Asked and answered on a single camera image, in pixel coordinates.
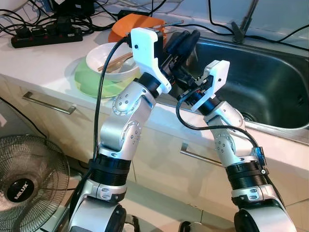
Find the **sink drain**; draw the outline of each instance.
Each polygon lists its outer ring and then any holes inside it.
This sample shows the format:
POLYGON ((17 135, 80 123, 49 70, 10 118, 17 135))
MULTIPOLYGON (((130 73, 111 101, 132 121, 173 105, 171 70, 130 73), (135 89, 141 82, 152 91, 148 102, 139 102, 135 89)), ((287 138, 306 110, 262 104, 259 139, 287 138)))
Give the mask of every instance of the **sink drain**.
POLYGON ((246 121, 250 121, 250 122, 256 122, 256 118, 253 117, 251 114, 248 114, 248 113, 245 113, 245 112, 241 112, 243 118, 246 120, 246 121))

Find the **electric fan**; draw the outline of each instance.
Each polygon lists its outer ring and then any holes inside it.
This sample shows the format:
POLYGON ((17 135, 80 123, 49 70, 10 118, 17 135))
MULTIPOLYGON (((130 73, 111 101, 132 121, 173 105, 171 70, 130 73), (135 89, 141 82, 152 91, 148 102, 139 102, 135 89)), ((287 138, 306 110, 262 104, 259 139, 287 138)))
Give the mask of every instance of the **electric fan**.
POLYGON ((32 135, 0 138, 0 232, 33 232, 60 205, 69 166, 54 143, 32 135))

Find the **drawer handle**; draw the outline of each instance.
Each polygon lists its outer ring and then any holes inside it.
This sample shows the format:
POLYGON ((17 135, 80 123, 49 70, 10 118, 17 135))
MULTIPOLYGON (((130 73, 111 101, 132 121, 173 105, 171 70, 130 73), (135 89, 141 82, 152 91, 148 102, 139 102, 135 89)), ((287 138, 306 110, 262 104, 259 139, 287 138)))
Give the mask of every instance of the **drawer handle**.
POLYGON ((220 162, 218 162, 218 161, 216 161, 216 160, 213 160, 213 159, 209 159, 209 158, 200 156, 200 155, 195 154, 195 153, 192 153, 192 152, 190 152, 190 151, 187 151, 187 148, 188 148, 188 144, 183 143, 183 144, 182 144, 182 147, 181 147, 181 149, 180 149, 180 153, 181 153, 181 154, 184 154, 184 155, 186 155, 186 156, 191 156, 191 157, 196 158, 196 159, 198 159, 198 160, 202 160, 202 161, 204 161, 204 162, 206 162, 206 163, 210 163, 210 164, 213 164, 213 165, 216 165, 216 166, 219 166, 219 167, 222 167, 222 168, 223 168, 222 163, 220 163, 220 162))
POLYGON ((54 106, 54 105, 51 105, 51 104, 48 104, 48 103, 45 103, 45 102, 42 102, 42 101, 39 101, 39 100, 36 100, 34 98, 31 98, 33 94, 31 92, 27 92, 24 96, 23 96, 23 99, 29 101, 29 102, 34 102, 36 104, 39 104, 39 105, 42 105, 42 106, 45 106, 47 108, 50 108, 50 109, 54 109, 54 110, 57 110, 57 111, 60 111, 60 112, 63 112, 65 114, 68 114, 68 115, 71 115, 75 110, 76 110, 76 107, 75 106, 71 106, 68 110, 66 109, 62 109, 60 107, 57 107, 57 106, 54 106))

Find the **sink basin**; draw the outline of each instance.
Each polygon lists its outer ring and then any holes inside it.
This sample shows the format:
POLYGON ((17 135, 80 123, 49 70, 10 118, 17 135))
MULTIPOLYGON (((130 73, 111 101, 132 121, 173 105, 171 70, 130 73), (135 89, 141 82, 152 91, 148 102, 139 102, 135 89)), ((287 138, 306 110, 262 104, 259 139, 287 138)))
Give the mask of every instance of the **sink basin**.
MULTIPOLYGON (((230 61, 227 82, 216 95, 238 109, 248 127, 300 136, 294 140, 309 144, 308 58, 201 38, 184 67, 199 77, 215 59, 230 61)), ((174 105, 166 96, 158 101, 174 105)))

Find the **white bowl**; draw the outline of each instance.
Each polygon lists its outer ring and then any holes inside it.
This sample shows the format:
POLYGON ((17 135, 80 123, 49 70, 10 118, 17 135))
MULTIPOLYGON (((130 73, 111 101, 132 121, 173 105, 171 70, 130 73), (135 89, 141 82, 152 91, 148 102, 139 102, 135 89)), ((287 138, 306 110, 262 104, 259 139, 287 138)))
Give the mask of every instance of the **white bowl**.
MULTIPOLYGON (((116 43, 105 43, 92 49, 86 56, 87 66, 96 73, 101 74, 101 72, 98 71, 98 67, 104 65, 108 54, 115 46, 115 44, 116 43)), ((132 49, 127 44, 123 43, 120 45, 120 47, 117 48, 112 56, 111 61, 129 52, 132 52, 132 49)), ((104 78, 110 81, 119 82, 133 76, 139 77, 139 75, 140 71, 138 66, 134 62, 133 58, 129 58, 124 62, 120 69, 111 73, 105 73, 104 78)))

